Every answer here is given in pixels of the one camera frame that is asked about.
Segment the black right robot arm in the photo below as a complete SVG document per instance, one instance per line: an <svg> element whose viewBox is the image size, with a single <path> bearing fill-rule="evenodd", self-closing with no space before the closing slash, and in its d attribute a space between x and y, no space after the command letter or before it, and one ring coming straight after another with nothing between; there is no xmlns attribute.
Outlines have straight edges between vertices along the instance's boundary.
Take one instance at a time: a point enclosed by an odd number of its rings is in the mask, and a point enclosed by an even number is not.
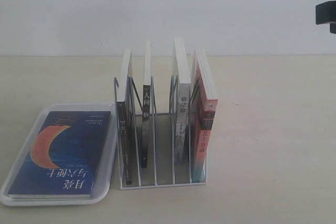
<svg viewBox="0 0 336 224"><path fill-rule="evenodd" d="M336 0L320 3L315 7L316 25L329 24L330 33L335 34Z"/></svg>

